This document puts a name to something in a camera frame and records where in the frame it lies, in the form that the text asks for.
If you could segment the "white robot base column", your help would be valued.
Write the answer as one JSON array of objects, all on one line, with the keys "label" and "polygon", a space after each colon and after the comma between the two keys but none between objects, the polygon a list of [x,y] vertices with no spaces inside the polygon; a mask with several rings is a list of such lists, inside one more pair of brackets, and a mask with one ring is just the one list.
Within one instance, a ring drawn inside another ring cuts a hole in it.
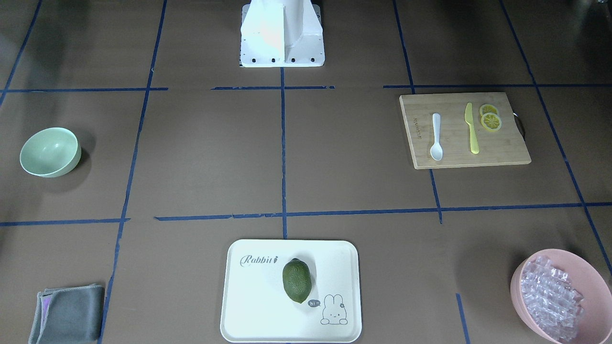
[{"label": "white robot base column", "polygon": [[242,7],[240,65],[324,65],[321,7],[311,0],[252,0]]}]

